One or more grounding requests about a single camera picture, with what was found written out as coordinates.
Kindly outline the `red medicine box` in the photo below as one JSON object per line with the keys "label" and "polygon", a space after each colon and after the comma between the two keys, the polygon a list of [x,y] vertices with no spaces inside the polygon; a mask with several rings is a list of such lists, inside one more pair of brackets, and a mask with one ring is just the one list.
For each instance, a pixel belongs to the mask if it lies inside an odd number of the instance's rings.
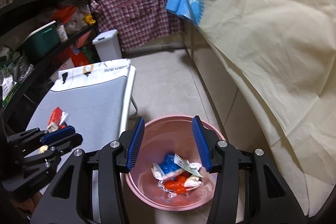
{"label": "red medicine box", "polygon": [[54,132],[59,129],[65,128],[67,126],[66,120],[68,118],[68,113],[64,112],[60,107],[56,107],[49,119],[47,130],[49,132]]}

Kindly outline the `green printed sachet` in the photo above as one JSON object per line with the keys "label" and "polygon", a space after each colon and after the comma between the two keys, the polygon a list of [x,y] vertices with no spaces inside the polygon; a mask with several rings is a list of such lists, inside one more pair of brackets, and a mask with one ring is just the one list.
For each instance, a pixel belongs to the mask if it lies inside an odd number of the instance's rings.
{"label": "green printed sachet", "polygon": [[199,162],[189,162],[188,160],[184,160],[179,155],[175,154],[174,163],[178,165],[181,169],[194,176],[203,177],[199,172],[199,170],[202,168],[202,165]]}

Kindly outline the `blue plastic bag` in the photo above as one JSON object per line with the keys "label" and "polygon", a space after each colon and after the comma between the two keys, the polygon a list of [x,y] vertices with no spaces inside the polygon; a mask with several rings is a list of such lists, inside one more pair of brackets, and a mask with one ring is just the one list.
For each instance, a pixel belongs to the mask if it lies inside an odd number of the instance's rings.
{"label": "blue plastic bag", "polygon": [[174,159],[175,159],[175,155],[172,153],[168,153],[165,155],[163,162],[159,164],[164,174],[175,172],[180,169],[180,166],[175,164]]}

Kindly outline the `pink plastic trash bin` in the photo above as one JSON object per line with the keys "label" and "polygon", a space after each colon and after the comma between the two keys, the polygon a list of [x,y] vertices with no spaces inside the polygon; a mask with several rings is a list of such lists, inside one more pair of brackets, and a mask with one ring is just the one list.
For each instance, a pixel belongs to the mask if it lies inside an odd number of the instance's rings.
{"label": "pink plastic trash bin", "polygon": [[202,164],[192,117],[166,116],[145,125],[135,167],[125,180],[144,203],[166,211],[196,209],[213,199],[216,174]]}

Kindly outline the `orange plastic bag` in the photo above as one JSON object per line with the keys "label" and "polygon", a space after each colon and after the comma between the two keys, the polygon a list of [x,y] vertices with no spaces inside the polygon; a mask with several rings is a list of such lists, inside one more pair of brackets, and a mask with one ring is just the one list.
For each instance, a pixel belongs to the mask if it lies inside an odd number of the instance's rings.
{"label": "orange plastic bag", "polygon": [[183,172],[179,176],[173,178],[172,180],[163,183],[163,186],[169,192],[175,194],[186,194],[187,187],[184,186],[186,180],[191,176],[188,172]]}

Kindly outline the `cream gold snack package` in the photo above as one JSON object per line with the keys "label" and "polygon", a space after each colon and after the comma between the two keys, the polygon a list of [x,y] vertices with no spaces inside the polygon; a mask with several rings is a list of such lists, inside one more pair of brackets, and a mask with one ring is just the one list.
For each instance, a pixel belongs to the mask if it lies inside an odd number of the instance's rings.
{"label": "cream gold snack package", "polygon": [[48,150],[48,145],[43,145],[39,148],[39,154],[45,153]]}

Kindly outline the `cream paper napkin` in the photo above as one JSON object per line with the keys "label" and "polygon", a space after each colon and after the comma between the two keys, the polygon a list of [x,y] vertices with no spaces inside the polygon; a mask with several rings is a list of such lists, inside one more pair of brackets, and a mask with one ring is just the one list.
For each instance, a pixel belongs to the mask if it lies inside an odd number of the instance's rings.
{"label": "cream paper napkin", "polygon": [[202,180],[199,176],[191,175],[185,180],[183,186],[189,191],[200,187],[202,184]]}

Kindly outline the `white pedal trash can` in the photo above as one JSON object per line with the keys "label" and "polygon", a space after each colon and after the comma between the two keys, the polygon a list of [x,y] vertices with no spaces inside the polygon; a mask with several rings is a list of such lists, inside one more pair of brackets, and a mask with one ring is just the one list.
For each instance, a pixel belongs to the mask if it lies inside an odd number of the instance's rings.
{"label": "white pedal trash can", "polygon": [[101,61],[122,59],[117,30],[100,33],[93,39],[92,44],[95,46]]}

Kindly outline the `grey table mat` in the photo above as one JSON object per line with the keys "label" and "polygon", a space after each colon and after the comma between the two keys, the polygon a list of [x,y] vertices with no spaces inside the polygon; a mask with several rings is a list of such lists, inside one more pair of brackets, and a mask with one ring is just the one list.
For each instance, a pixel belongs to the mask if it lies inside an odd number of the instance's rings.
{"label": "grey table mat", "polygon": [[66,123],[82,135],[79,148],[86,153],[100,150],[120,135],[123,97],[127,78],[61,92],[50,90],[42,99],[27,129],[45,130],[52,111],[60,107],[68,113]]}

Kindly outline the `green white food bag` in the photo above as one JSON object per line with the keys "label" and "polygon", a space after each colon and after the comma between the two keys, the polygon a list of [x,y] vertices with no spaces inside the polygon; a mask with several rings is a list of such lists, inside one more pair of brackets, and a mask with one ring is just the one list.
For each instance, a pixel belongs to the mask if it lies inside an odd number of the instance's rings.
{"label": "green white food bag", "polygon": [[1,46],[1,87],[2,87],[2,106],[8,104],[9,97],[17,84],[17,59],[20,54],[14,52],[7,46]]}

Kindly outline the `red bag under shelf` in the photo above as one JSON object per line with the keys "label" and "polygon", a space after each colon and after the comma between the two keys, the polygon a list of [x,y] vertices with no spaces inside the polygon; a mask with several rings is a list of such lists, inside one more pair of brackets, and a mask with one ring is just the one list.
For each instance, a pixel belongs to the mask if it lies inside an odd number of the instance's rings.
{"label": "red bag under shelf", "polygon": [[86,32],[80,38],[76,39],[75,42],[62,50],[55,57],[55,62],[57,64],[62,64],[66,60],[70,59],[74,67],[92,64],[93,53],[88,47],[85,46],[89,40],[91,32],[92,31]]}

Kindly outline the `green plastic storage box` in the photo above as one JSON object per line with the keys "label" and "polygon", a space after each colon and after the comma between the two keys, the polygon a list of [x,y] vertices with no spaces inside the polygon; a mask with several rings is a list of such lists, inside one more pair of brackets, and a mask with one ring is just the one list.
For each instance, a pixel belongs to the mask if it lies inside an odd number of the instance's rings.
{"label": "green plastic storage box", "polygon": [[38,57],[44,57],[58,44],[60,39],[55,20],[30,33],[23,42],[24,49]]}

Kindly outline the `white jar on shelf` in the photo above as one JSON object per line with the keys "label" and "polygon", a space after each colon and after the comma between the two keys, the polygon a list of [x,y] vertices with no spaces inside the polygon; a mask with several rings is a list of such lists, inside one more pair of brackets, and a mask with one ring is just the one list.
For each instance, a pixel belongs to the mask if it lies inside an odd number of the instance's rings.
{"label": "white jar on shelf", "polygon": [[68,40],[68,35],[66,33],[66,29],[63,24],[57,25],[56,31],[57,31],[57,34],[58,34],[58,37],[61,43],[64,43],[65,41]]}

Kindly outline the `black metal shelf rack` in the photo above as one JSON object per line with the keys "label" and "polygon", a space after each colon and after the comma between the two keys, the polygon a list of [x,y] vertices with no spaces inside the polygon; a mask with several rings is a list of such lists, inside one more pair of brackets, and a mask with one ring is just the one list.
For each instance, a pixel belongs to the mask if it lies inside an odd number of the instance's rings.
{"label": "black metal shelf rack", "polygon": [[8,104],[4,107],[4,121],[12,122],[19,119],[27,122],[41,101],[39,88],[36,84],[49,79],[54,70],[61,64],[55,62],[55,57],[67,46],[75,42],[88,31],[96,30],[97,26],[84,26],[71,34],[67,41],[58,44],[44,57],[35,56],[24,49],[26,37],[45,24],[56,21],[54,12],[66,5],[89,5],[91,0],[13,0],[1,8],[1,44],[19,52],[25,58],[25,63],[32,66],[24,77],[17,73],[17,84],[10,94]]}

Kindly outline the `yellow toy figure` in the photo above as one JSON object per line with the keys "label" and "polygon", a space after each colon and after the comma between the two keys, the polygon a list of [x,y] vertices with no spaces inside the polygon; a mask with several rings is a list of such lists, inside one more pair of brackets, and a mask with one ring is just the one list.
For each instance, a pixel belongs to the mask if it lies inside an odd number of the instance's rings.
{"label": "yellow toy figure", "polygon": [[85,14],[83,20],[88,26],[93,26],[96,23],[91,14]]}

